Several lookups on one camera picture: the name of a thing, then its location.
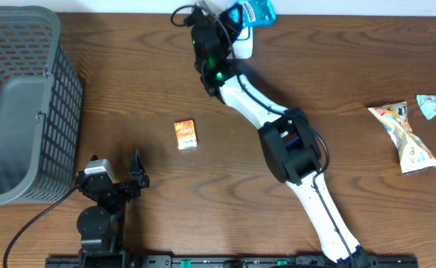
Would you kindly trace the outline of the teal mouthwash bottle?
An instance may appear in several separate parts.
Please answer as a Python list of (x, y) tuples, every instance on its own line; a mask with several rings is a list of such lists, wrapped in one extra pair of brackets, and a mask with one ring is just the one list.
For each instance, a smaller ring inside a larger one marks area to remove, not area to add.
[(277, 17), (270, 0), (237, 0), (225, 12), (243, 28), (270, 26)]

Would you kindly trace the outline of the orange small snack box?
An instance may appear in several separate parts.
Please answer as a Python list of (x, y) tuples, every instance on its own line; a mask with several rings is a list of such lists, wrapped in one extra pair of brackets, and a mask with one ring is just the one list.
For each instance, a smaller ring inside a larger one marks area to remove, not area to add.
[(198, 146), (195, 123), (192, 119), (175, 122), (174, 130), (177, 137), (177, 148), (179, 150), (191, 149)]

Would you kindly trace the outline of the light green wipes packet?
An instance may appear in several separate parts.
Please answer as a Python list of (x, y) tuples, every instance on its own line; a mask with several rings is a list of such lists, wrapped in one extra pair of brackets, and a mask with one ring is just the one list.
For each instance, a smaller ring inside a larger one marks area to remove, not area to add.
[(417, 104), (427, 120), (436, 116), (436, 95), (417, 95)]

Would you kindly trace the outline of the large yellow snack bag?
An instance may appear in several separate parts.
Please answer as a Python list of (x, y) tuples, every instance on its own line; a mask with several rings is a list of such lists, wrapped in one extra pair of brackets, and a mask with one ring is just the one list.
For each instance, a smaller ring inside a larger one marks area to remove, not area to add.
[(402, 174), (436, 168), (435, 156), (413, 133), (408, 122), (408, 104), (406, 101), (369, 107), (368, 110), (391, 137), (399, 155)]

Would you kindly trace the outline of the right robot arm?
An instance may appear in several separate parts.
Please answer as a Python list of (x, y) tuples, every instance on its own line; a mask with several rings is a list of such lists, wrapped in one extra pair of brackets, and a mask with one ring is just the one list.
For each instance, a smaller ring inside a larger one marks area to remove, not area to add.
[(196, 4), (184, 24), (192, 29), (195, 68), (207, 93), (241, 113), (258, 132), (265, 162), (281, 183), (297, 196), (317, 232), (325, 257), (337, 267), (376, 267), (340, 215), (326, 186), (329, 150), (303, 110), (288, 109), (267, 98), (236, 66), (233, 43), (244, 23), (231, 13), (235, 4), (215, 15)]

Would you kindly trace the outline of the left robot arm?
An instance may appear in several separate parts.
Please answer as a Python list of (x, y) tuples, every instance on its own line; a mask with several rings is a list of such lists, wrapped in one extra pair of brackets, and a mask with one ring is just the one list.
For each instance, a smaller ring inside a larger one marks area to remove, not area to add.
[(150, 186), (140, 159), (133, 152), (126, 182), (114, 182), (110, 162), (94, 155), (78, 173), (75, 185), (95, 204), (84, 209), (77, 220), (80, 233), (80, 267), (140, 267), (141, 261), (123, 246), (126, 206)]

